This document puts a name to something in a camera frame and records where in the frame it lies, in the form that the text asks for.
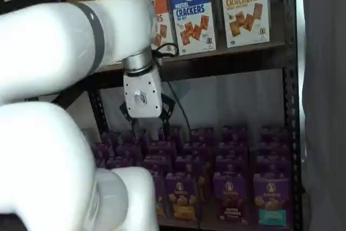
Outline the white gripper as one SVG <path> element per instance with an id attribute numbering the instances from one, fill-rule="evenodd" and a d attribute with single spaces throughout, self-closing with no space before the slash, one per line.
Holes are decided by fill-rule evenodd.
<path id="1" fill-rule="evenodd" d="M 162 84 L 157 68 L 145 74 L 130 77 L 124 75 L 125 101 L 119 106 L 124 118 L 129 122 L 135 141 L 140 137 L 138 118 L 160 118 L 163 136 L 171 132 L 170 118 L 174 112 L 175 101 L 162 93 Z"/>

